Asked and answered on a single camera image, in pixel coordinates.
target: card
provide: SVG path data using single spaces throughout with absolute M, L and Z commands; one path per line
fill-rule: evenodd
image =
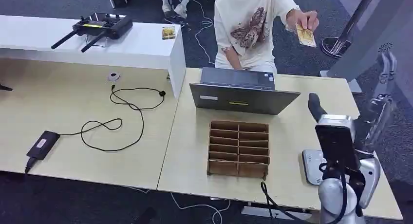
M 175 39 L 175 27 L 162 28 L 162 40 Z
M 297 24 L 297 35 L 301 45 L 317 47 L 316 40 L 314 39 L 313 31 L 303 29 L 301 25 Z

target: cardboard compartment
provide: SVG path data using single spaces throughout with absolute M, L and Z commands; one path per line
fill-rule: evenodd
M 267 165 L 270 163 L 270 158 L 262 155 L 240 154 L 238 160 L 239 162 L 253 162 Z
M 234 146 L 238 146 L 238 140 L 237 139 L 222 138 L 222 137 L 215 137 L 215 136 L 210 136 L 209 137 L 209 143 L 210 144 L 215 144 L 215 145 L 234 145 Z
M 240 140 L 268 140 L 268 133 L 240 131 Z
M 261 123 L 240 123 L 240 131 L 268 133 L 268 125 Z
M 238 139 L 238 131 L 211 129 L 209 136 Z
M 209 145 L 210 152 L 229 152 L 229 153 L 237 153 L 238 154 L 238 147 L 234 145 Z
M 269 142 L 267 140 L 240 140 L 239 146 L 269 148 Z
M 268 156 L 268 149 L 254 147 L 239 147 L 239 154 Z
M 237 162 L 209 160 L 207 173 L 237 176 L 237 166 Z
M 207 174 L 265 179 L 268 174 L 267 124 L 212 121 Z
M 210 127 L 211 129 L 238 131 L 238 122 L 212 121 Z
M 238 176 L 265 179 L 268 173 L 268 165 L 256 163 L 239 163 Z
M 209 159 L 213 159 L 215 161 L 237 162 L 238 155 L 236 153 L 229 152 L 209 152 Z

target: person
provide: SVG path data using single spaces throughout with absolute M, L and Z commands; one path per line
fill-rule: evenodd
M 183 18 L 187 18 L 187 4 L 190 0 L 182 0 L 173 10 L 175 13 Z M 171 16 L 171 8 L 168 0 L 162 0 L 162 11 L 166 17 Z
M 288 31 L 296 23 L 312 31 L 319 25 L 316 11 L 303 12 L 293 0 L 216 0 L 215 67 L 276 74 L 272 28 L 277 16 Z

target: hand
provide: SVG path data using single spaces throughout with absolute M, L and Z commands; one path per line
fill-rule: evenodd
M 317 18 L 317 11 L 302 12 L 298 9 L 291 10 L 287 14 L 287 24 L 290 28 L 295 28 L 297 23 L 301 24 L 303 29 L 315 31 L 320 24 Z

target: light wood desk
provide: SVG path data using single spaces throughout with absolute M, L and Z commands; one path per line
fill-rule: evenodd
M 301 152 L 320 149 L 316 125 L 307 108 L 308 93 L 317 93 L 332 114 L 353 118 L 359 112 L 344 79 L 280 75 L 278 90 L 301 95 L 278 116 L 196 109 L 189 83 L 199 82 L 201 70 L 187 69 L 169 139 L 158 190 L 266 203 L 260 179 L 207 176 L 208 129 L 211 120 L 236 120 L 270 125 L 270 165 L 266 179 L 269 193 L 283 206 L 320 209 L 318 187 L 306 182 Z M 382 171 L 365 215 L 402 219 L 387 178 Z
M 74 133 L 89 120 L 123 119 L 117 131 L 100 127 L 84 134 L 91 145 L 117 149 L 134 142 L 141 131 L 141 116 L 110 101 L 112 83 L 107 77 L 113 71 L 121 74 L 115 89 L 151 87 L 167 93 L 161 106 L 144 111 L 145 129 L 140 142 L 110 153 L 88 148 L 80 135 L 62 136 L 30 173 L 156 189 L 178 102 L 166 80 L 166 70 L 0 60 L 0 83 L 14 89 L 0 92 L 0 169 L 23 172 L 29 159 L 27 151 L 44 130 Z M 117 94 L 141 108 L 161 101 L 154 91 Z

